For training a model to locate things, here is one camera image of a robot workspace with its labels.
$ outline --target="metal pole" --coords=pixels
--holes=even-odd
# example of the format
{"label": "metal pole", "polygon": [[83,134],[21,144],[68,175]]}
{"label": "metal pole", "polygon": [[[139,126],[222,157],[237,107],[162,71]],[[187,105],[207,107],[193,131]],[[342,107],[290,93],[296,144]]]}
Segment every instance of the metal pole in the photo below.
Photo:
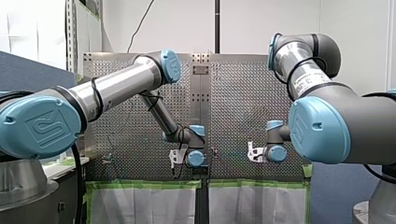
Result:
{"label": "metal pole", "polygon": [[215,0],[215,53],[220,54],[220,0]]}

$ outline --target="black cable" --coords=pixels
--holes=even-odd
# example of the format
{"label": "black cable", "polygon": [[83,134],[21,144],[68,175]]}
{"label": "black cable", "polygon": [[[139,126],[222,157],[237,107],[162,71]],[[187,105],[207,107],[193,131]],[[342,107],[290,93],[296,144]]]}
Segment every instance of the black cable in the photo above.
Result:
{"label": "black cable", "polygon": [[385,182],[388,182],[388,183],[390,183],[390,184],[396,184],[396,180],[395,180],[395,179],[390,179],[390,178],[387,178],[387,177],[385,177],[385,176],[379,175],[376,171],[374,171],[374,170],[373,170],[369,165],[367,165],[367,164],[363,164],[363,166],[364,166],[364,168],[366,168],[366,170],[367,170],[368,172],[370,172],[370,174],[374,175],[376,178],[378,178],[378,179],[380,179],[380,180],[383,180],[383,181],[385,181]]}
{"label": "black cable", "polygon": [[15,98],[21,98],[32,94],[31,91],[11,91],[0,96],[0,104]]}
{"label": "black cable", "polygon": [[131,37],[131,43],[129,43],[128,50],[126,51],[127,53],[129,53],[129,50],[131,49],[131,46],[132,46],[132,44],[134,43],[134,36],[137,34],[137,32],[139,32],[140,27],[142,26],[143,20],[144,20],[144,19],[146,18],[146,16],[148,15],[149,9],[151,8],[151,5],[152,5],[153,3],[154,3],[154,0],[151,0],[151,2],[150,2],[149,5],[148,5],[148,9],[146,10],[145,14],[143,15],[142,20],[140,20],[140,23],[139,23],[139,25],[137,26],[136,31],[135,31],[134,34],[132,35],[132,37]]}
{"label": "black cable", "polygon": [[93,77],[92,78],[91,85],[92,85],[93,92],[95,93],[95,97],[96,97],[96,99],[97,99],[97,101],[99,103],[99,111],[98,111],[96,117],[91,120],[91,122],[96,121],[97,119],[99,119],[102,116],[103,110],[105,108],[105,105],[103,104],[102,96],[101,96],[99,90],[96,88],[96,83],[95,83],[96,79],[97,79],[97,77]]}
{"label": "black cable", "polygon": [[144,93],[140,93],[139,95],[146,96],[146,97],[151,97],[151,98],[156,98],[154,104],[152,104],[152,106],[148,109],[148,111],[150,111],[158,103],[159,100],[163,100],[163,97],[161,97],[161,95],[160,95],[160,91],[158,91],[158,95],[146,95]]}
{"label": "black cable", "polygon": [[73,144],[72,151],[76,163],[76,173],[77,173],[77,211],[76,211],[75,224],[80,224],[82,217],[83,197],[84,197],[82,167],[81,167],[81,160],[79,159],[79,153],[76,144]]}
{"label": "black cable", "polygon": [[[373,92],[373,93],[365,94],[362,97],[387,97],[387,98],[392,99],[393,101],[396,102],[396,95],[389,93],[389,92]],[[374,175],[378,179],[381,179],[381,180],[388,182],[390,184],[396,184],[396,180],[390,179],[390,178],[387,178],[385,176],[378,174],[369,165],[363,164],[363,166],[364,166],[364,168],[366,168],[366,170],[368,172],[370,172],[370,174]]]}
{"label": "black cable", "polygon": [[[182,134],[181,138],[180,138],[180,133],[178,133],[178,136],[177,136],[178,142],[180,143],[180,145],[178,146],[178,151],[180,151],[181,148],[183,147],[183,142],[184,142],[184,128],[183,128],[183,126],[181,124],[178,124],[178,125],[182,128],[181,131],[180,131],[180,133]],[[184,163],[186,161],[186,158],[187,158],[187,149],[186,149],[186,152],[183,155],[183,161],[181,162],[181,166],[180,166],[180,169],[178,171],[178,175],[177,176],[175,176],[175,168],[172,169],[172,173],[174,175],[174,179],[180,179],[181,174],[183,173],[183,166],[184,166]]]}
{"label": "black cable", "polygon": [[297,70],[297,68],[300,67],[300,65],[302,65],[303,63],[305,63],[305,62],[307,62],[307,61],[309,61],[309,60],[318,60],[318,61],[322,62],[322,63],[323,63],[323,72],[326,73],[326,70],[327,70],[326,61],[324,61],[324,60],[323,60],[322,58],[320,58],[320,57],[309,57],[309,58],[306,58],[306,59],[304,59],[304,60],[301,60],[301,61],[297,62],[297,64],[295,64],[295,65],[293,66],[293,68],[290,70],[289,76],[288,76],[288,81],[286,82],[286,90],[287,90],[287,92],[288,92],[288,96],[289,96],[289,98],[290,98],[293,102],[294,102],[295,99],[293,98],[293,96],[292,96],[292,94],[291,94],[291,89],[290,89],[291,77],[293,76],[293,73]]}

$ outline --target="metal bracket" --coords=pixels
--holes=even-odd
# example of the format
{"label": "metal bracket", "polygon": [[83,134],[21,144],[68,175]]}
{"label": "metal bracket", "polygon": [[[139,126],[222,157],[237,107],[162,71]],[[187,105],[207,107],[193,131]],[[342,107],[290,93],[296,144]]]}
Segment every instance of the metal bracket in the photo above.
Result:
{"label": "metal bracket", "polygon": [[209,65],[194,65],[192,67],[193,75],[209,75]]}

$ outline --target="robotic arm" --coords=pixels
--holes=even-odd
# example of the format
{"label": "robotic arm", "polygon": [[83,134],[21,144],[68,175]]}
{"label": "robotic arm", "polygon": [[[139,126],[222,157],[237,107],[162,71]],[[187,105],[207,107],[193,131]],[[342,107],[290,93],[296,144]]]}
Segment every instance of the robotic arm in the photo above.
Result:
{"label": "robotic arm", "polygon": [[[395,96],[390,92],[360,97],[347,85],[331,81],[340,64],[340,50],[326,35],[273,37],[268,65],[287,84],[294,101],[289,113],[291,142],[311,161],[393,164]],[[268,135],[289,140],[279,138],[286,136],[280,132]]]}
{"label": "robotic arm", "polygon": [[71,89],[55,87],[18,98],[0,100],[0,152],[17,159],[45,159],[69,149],[87,123],[103,112],[140,94],[163,129],[167,141],[204,147],[202,137],[178,127],[154,91],[178,82],[180,66],[172,50],[139,55],[134,64]]}

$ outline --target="metal frame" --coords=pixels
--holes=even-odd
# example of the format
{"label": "metal frame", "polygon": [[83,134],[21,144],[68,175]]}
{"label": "metal frame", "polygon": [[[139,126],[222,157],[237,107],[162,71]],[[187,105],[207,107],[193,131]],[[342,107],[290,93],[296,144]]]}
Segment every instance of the metal frame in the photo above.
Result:
{"label": "metal frame", "polygon": [[66,0],[66,68],[71,73],[77,72],[77,12],[75,0]]}
{"label": "metal frame", "polygon": [[[87,75],[95,73],[97,76],[102,76],[114,72],[131,64],[134,56],[135,54],[86,53],[84,55],[84,73]],[[265,132],[256,132],[254,130],[264,129],[265,122],[268,119],[286,120],[289,112],[290,101],[287,97],[285,86],[278,83],[273,74],[266,70],[266,56],[194,53],[179,54],[179,58],[182,61],[185,72],[187,72],[183,76],[189,78],[189,80],[183,80],[184,84],[182,85],[184,86],[176,84],[163,87],[160,91],[171,113],[176,116],[175,119],[177,121],[183,122],[184,125],[205,125],[208,146],[205,148],[205,154],[208,158],[206,162],[210,165],[208,171],[211,174],[210,178],[304,180],[302,164],[307,163],[307,161],[301,159],[294,150],[289,150],[289,159],[280,164],[254,163],[249,161],[246,155],[248,137],[253,138],[256,146],[263,147],[265,144]],[[194,67],[198,68],[198,66],[200,66],[200,72],[194,74]],[[189,87],[185,86],[186,81],[189,83]],[[133,98],[132,101],[134,101],[134,105],[139,106],[141,104],[145,108],[140,99],[135,100]],[[105,123],[94,124],[96,128],[99,127],[99,130],[101,130],[99,131],[101,134],[98,135],[99,139],[97,139],[99,140],[97,144],[99,147],[103,148],[106,146],[100,136],[105,138],[104,132],[111,129],[111,125],[115,125],[113,129],[116,129],[117,123],[126,119],[128,113],[125,112],[125,106],[128,107],[128,104],[127,102],[121,105],[120,108],[115,108],[115,111],[110,111],[111,117],[109,117],[110,115],[105,115],[103,119],[108,119]],[[136,125],[153,125],[152,128],[156,130],[157,124],[150,114],[146,112],[146,108],[144,110],[142,108],[135,110],[134,113],[137,114],[133,116],[140,116],[140,119],[146,120],[147,124]],[[183,108],[183,111],[189,110],[188,114],[179,111],[180,108]],[[153,133],[155,135],[149,136],[162,141],[160,133],[161,131],[158,128],[158,131]],[[139,145],[139,147],[142,147],[142,151],[145,151],[146,144],[143,142],[141,144],[143,145]],[[158,144],[158,147],[163,147],[166,151],[164,154],[158,154],[162,158],[163,155],[167,155],[168,151],[166,149],[169,148],[169,145]],[[291,144],[286,144],[286,147],[291,149]],[[210,156],[212,148],[219,150],[219,158]],[[148,161],[148,159],[155,160],[157,168],[164,169],[164,167],[167,167],[164,162],[166,164],[169,162],[167,156],[164,157],[165,159],[147,158],[136,162],[152,164],[153,161]],[[192,178],[187,169],[185,169],[183,176]],[[151,179],[150,176],[141,175],[134,178]],[[163,178],[171,180],[172,176],[164,175]]]}

